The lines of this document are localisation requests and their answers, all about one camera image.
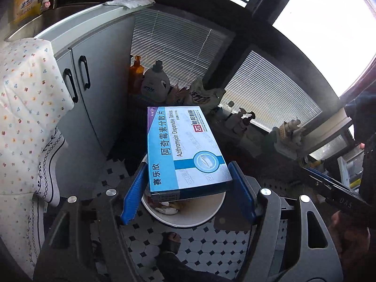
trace bright sky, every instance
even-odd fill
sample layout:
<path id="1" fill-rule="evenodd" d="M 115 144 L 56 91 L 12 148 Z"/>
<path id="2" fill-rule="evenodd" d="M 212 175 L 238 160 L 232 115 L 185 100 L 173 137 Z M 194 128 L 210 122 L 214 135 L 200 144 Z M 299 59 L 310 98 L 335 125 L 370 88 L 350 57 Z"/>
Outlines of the bright sky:
<path id="1" fill-rule="evenodd" d="M 273 26 L 343 94 L 376 54 L 376 18 L 364 0 L 290 0 Z"/>
<path id="2" fill-rule="evenodd" d="M 349 131 L 350 131 L 350 133 L 351 133 L 351 136 L 354 138 L 354 125 L 351 125 L 351 126 L 349 127 Z"/>

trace plastic bag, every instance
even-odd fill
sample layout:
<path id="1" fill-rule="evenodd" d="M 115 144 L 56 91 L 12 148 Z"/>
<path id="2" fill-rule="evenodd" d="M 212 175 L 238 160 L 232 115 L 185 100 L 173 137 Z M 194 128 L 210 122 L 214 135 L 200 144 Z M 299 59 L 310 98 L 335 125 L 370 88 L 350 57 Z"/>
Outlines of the plastic bag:
<path id="1" fill-rule="evenodd" d="M 188 106 L 200 106 L 204 115 L 207 115 L 219 105 L 225 93 L 226 91 L 221 88 L 205 90 L 201 78 L 197 78 L 191 84 L 188 94 L 184 98 L 184 104 Z"/>
<path id="2" fill-rule="evenodd" d="M 170 93 L 167 95 L 166 104 L 174 104 L 175 96 L 179 92 L 179 80 L 176 82 L 176 85 L 172 87 Z"/>

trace logo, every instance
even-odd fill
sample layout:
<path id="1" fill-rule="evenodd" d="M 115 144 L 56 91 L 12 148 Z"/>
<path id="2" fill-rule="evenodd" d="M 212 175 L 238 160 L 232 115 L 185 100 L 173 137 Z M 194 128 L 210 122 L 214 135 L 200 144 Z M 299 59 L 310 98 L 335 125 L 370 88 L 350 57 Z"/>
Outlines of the logo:
<path id="1" fill-rule="evenodd" d="M 26 6 L 28 6 L 31 2 L 33 2 L 34 0 L 26 0 L 24 1 L 22 4 L 21 4 L 21 9 L 25 8 Z"/>
<path id="2" fill-rule="evenodd" d="M 215 172 L 219 168 L 217 156 L 210 151 L 199 151 L 193 157 L 195 167 L 204 173 Z"/>
<path id="3" fill-rule="evenodd" d="M 195 130 L 195 132 L 203 132 L 200 124 L 194 124 L 193 129 Z"/>

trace person's hand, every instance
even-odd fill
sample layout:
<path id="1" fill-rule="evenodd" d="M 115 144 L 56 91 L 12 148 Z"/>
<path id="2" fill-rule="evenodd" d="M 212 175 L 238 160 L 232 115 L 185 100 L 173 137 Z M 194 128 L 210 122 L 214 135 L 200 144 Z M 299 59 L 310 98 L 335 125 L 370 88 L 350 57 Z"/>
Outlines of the person's hand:
<path id="1" fill-rule="evenodd" d="M 370 246 L 370 231 L 365 227 L 357 227 L 346 214 L 338 211 L 332 216 L 332 224 L 328 227 L 344 271 L 360 260 Z"/>

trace dark clothing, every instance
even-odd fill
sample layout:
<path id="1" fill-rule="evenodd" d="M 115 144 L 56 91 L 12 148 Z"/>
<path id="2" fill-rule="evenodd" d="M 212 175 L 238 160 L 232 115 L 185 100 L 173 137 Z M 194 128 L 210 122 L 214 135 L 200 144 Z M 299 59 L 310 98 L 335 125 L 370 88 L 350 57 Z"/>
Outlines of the dark clothing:
<path id="1" fill-rule="evenodd" d="M 176 255 L 161 253 L 155 258 L 157 267 L 167 282 L 230 282 L 232 280 L 213 273 L 196 271 L 183 265 Z"/>
<path id="2" fill-rule="evenodd" d="M 349 271 L 344 272 L 343 282 L 374 281 L 376 264 L 376 230 L 370 229 L 371 242 L 367 254 L 354 262 Z"/>

